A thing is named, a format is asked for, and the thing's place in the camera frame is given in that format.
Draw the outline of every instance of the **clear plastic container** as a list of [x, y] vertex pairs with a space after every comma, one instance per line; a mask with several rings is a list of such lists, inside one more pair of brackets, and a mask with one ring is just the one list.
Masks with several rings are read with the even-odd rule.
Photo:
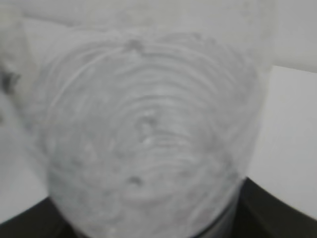
[[213, 223], [223, 237], [260, 125], [273, 1], [103, 3], [52, 46], [25, 103], [53, 201], [91, 238]]

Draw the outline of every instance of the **white wall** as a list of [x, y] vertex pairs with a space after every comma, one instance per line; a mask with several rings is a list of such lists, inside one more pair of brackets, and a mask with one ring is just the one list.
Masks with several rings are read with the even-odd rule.
[[[74, 23], [113, 0], [0, 0], [24, 9], [28, 16]], [[317, 72], [317, 1], [276, 0], [276, 65]]]

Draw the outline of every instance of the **transparent plastic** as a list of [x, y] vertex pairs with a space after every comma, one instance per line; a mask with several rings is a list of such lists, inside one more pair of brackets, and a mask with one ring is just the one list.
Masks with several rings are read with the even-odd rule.
[[25, 101], [50, 195], [91, 238], [189, 238], [245, 178], [273, 1], [103, 3], [51, 47]]

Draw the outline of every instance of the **black surface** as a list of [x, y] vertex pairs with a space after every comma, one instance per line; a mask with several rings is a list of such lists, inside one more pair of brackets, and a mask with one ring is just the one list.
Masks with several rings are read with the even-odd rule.
[[[46, 199], [0, 225], [0, 238], [77, 237]], [[283, 204], [248, 179], [242, 188], [231, 238], [317, 238], [317, 221]]]

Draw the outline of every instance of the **white surface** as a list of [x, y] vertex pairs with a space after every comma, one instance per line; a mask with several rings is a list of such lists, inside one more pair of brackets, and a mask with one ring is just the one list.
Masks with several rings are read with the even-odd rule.
[[317, 219], [317, 74], [274, 67], [249, 176]]
[[[0, 0], [21, 7], [28, 16], [73, 24], [109, 0]], [[317, 72], [317, 1], [276, 0], [276, 65]]]
[[[41, 61], [65, 27], [27, 20]], [[273, 195], [317, 218], [317, 74], [274, 67], [264, 126], [250, 176]], [[0, 223], [35, 205], [46, 192], [23, 160], [6, 164], [0, 183]]]

